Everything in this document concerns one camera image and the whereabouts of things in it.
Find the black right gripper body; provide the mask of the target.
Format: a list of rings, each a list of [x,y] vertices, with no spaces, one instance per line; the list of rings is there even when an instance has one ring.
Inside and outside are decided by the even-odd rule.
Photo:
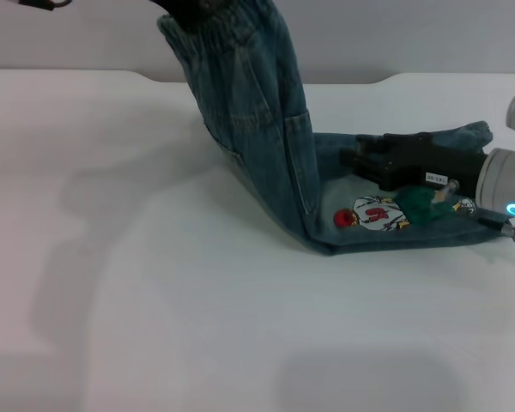
[[[385,150],[379,187],[386,191],[411,185],[439,189],[454,180],[459,193],[474,193],[487,159],[480,149],[440,146],[427,133],[384,135],[380,142]]]

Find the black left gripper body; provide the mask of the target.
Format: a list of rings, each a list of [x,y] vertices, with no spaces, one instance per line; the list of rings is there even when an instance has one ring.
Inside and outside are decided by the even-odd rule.
[[[228,11],[249,9],[263,14],[274,7],[272,1],[157,0],[153,3],[163,8],[184,30],[200,27]]]

